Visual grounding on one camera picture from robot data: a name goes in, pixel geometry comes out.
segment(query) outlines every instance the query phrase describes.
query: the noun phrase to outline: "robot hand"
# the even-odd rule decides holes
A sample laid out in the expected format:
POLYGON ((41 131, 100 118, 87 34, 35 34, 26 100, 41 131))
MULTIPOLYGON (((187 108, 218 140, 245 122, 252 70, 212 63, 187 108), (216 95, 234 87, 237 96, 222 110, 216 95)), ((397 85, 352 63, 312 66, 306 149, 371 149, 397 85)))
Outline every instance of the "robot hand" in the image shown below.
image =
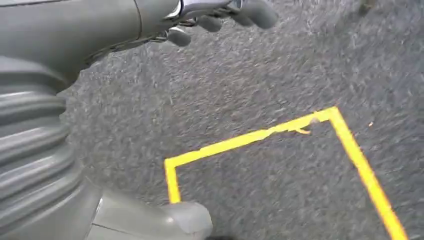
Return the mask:
POLYGON ((222 27, 223 18, 232 18, 245 27, 257 25, 268 29, 275 25, 278 15, 266 0, 179 0, 175 9, 160 23, 169 26, 168 28, 123 45, 116 51, 148 42, 169 41, 179 47, 185 47, 191 42, 191 37, 180 27, 200 26, 208 32, 218 32, 222 27))

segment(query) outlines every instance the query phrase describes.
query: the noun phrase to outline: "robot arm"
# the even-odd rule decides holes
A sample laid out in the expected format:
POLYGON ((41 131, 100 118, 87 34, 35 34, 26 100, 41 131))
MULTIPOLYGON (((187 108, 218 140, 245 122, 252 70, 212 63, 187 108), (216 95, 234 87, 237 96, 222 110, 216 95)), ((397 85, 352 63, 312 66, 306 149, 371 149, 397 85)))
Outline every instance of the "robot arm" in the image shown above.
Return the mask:
POLYGON ((202 240, 197 203, 150 207, 92 184, 66 143, 56 94, 110 52, 187 45, 177 26, 269 28, 263 0, 0 0, 0 240, 202 240))

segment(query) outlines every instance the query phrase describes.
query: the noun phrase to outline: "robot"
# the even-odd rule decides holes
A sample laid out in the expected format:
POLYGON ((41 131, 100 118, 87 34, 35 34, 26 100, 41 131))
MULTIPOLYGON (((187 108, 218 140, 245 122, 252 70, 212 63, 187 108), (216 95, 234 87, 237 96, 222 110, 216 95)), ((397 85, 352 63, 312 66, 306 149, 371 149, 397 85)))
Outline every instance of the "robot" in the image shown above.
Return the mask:
POLYGON ((195 202, 159 207, 94 185, 67 144, 56 94, 111 52, 183 47, 179 26, 272 27, 264 0, 0 0, 0 240, 202 240, 195 202))

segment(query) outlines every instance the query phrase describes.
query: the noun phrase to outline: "yellow tape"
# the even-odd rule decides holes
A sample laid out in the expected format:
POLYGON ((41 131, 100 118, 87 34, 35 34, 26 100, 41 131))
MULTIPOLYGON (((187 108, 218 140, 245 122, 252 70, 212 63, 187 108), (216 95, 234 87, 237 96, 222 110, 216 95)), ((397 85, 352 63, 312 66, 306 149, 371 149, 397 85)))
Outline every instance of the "yellow tape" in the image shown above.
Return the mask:
POLYGON ((375 205, 383 223, 392 240, 408 240, 408 236, 400 223, 398 217, 392 210, 392 206, 380 186, 374 172, 361 152, 354 136, 349 131, 348 125, 343 119, 337 107, 330 107, 268 129, 257 130, 244 135, 233 137, 218 143, 203 147, 197 151, 191 151, 179 156, 165 159, 165 174, 168 184, 168 195, 171 203, 181 202, 181 194, 178 187, 176 167, 191 163, 201 158, 219 154, 231 149, 239 148, 263 140, 274 133, 285 131, 296 131, 301 134, 308 134, 302 128, 314 122, 330 121, 338 138, 340 139, 347 155, 356 166, 362 183, 366 187, 368 194, 375 205))

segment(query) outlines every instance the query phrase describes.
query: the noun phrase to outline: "gray carpet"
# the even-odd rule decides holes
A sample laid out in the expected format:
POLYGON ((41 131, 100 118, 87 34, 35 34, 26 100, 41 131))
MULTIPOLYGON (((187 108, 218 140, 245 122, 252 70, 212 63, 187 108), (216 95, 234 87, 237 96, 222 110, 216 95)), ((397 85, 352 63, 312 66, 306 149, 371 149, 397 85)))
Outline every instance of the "gray carpet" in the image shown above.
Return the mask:
MULTIPOLYGON (((275 0, 270 31, 227 21, 187 48, 149 44, 84 71, 61 95, 95 182, 168 201, 163 160, 338 106, 410 239, 424 239, 424 2, 275 0)), ((178 168, 215 235, 387 240, 332 128, 281 133, 178 168)))

